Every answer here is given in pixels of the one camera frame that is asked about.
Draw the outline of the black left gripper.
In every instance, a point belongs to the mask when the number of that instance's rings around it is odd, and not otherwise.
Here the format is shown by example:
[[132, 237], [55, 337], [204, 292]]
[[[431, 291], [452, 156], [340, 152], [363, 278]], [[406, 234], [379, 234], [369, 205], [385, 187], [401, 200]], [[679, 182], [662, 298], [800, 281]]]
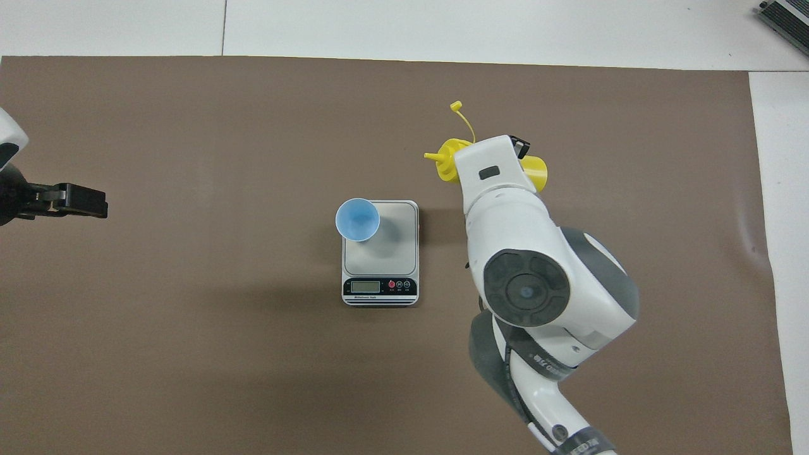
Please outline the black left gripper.
[[106, 193], [72, 183], [44, 185], [28, 183], [15, 166], [5, 166], [1, 172], [1, 226], [17, 218], [28, 202], [29, 216], [67, 216], [58, 202], [66, 201], [66, 211], [72, 215], [106, 219], [109, 204]]

